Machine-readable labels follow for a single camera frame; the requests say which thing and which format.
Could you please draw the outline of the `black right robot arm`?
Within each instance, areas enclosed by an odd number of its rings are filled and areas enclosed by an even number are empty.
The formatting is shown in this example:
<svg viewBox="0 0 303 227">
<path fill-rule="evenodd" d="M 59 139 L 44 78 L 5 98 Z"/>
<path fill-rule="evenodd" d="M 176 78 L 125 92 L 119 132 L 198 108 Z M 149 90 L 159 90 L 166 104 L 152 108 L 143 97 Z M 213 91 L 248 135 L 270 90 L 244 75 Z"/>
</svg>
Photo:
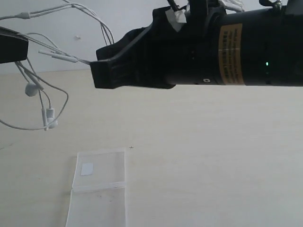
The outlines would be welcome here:
<svg viewBox="0 0 303 227">
<path fill-rule="evenodd" d="M 303 3 L 190 0 L 152 12 L 152 23 L 96 51 L 90 63 L 100 89 L 176 85 L 300 87 L 303 84 Z"/>
</svg>

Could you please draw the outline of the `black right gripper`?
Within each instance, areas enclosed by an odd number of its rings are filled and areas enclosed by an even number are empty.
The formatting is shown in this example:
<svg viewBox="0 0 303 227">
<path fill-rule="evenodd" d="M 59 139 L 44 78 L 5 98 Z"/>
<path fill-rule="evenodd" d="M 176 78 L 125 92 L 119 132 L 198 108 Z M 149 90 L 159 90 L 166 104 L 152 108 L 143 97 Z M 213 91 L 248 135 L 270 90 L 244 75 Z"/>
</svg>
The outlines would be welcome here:
<svg viewBox="0 0 303 227">
<path fill-rule="evenodd" d="M 127 32 L 96 50 L 90 63 L 95 88 L 223 85 L 218 62 L 219 21 L 226 16 L 217 0 L 190 0 L 187 22 L 176 31 L 167 8 L 155 9 L 150 26 Z"/>
</svg>

